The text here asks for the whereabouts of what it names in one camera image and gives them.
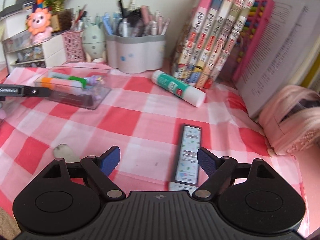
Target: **open book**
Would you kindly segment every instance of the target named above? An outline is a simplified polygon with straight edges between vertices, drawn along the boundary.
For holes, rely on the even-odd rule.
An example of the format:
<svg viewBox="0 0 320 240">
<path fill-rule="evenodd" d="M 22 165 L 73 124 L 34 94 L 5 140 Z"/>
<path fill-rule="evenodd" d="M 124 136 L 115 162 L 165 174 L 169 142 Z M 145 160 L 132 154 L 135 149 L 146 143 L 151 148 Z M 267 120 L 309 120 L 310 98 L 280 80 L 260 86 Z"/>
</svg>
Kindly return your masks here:
<svg viewBox="0 0 320 240">
<path fill-rule="evenodd" d="M 320 0 L 274 1 L 268 26 L 236 83 L 251 118 L 282 87 L 300 84 L 320 49 Z"/>
</svg>

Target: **silver screw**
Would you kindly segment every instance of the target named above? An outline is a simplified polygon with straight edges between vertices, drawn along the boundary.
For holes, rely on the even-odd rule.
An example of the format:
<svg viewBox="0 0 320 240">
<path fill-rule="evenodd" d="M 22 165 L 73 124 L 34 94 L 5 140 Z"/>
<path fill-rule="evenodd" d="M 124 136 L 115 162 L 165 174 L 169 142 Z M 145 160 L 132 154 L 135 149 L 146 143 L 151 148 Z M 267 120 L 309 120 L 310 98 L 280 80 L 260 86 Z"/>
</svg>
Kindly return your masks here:
<svg viewBox="0 0 320 240">
<path fill-rule="evenodd" d="M 207 198 L 210 197 L 211 192 L 205 189 L 197 190 L 196 191 L 196 196 L 201 197 L 201 198 Z"/>
<path fill-rule="evenodd" d="M 118 198 L 118 197 L 122 196 L 122 192 L 120 190 L 117 190 L 117 189 L 109 190 L 107 192 L 107 196 L 111 197 L 111 198 Z"/>
</svg>

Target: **pink bag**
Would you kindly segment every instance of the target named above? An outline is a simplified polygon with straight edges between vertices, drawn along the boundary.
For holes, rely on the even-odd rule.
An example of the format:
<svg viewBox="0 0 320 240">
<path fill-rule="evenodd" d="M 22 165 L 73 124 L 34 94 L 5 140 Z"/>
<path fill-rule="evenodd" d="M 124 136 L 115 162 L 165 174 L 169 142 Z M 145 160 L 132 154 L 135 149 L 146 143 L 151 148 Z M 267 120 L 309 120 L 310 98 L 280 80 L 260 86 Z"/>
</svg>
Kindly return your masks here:
<svg viewBox="0 0 320 240">
<path fill-rule="evenodd" d="M 259 123 L 276 154 L 305 150 L 320 137 L 320 96 L 300 86 L 286 86 L 265 105 Z"/>
</svg>

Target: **pink mesh basket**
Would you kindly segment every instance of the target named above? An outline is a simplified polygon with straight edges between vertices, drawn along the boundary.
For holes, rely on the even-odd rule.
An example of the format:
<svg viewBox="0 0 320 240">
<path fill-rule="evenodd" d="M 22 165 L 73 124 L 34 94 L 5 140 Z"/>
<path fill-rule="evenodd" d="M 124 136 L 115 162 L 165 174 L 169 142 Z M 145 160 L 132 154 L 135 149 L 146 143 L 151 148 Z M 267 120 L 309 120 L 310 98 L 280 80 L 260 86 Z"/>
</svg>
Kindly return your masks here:
<svg viewBox="0 0 320 240">
<path fill-rule="evenodd" d="M 81 32 L 62 33 L 67 61 L 85 62 L 85 55 L 82 49 Z"/>
</svg>

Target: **pen holder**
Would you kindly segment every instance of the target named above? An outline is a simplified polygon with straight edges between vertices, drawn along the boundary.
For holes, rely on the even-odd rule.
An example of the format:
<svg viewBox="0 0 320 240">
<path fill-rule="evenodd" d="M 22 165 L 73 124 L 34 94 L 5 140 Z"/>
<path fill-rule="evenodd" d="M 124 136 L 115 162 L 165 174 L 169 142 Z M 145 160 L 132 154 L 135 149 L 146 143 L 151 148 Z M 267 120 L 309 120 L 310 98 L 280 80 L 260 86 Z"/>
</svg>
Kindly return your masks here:
<svg viewBox="0 0 320 240">
<path fill-rule="evenodd" d="M 165 36 L 106 35 L 108 65 L 128 74 L 162 68 Z"/>
</svg>

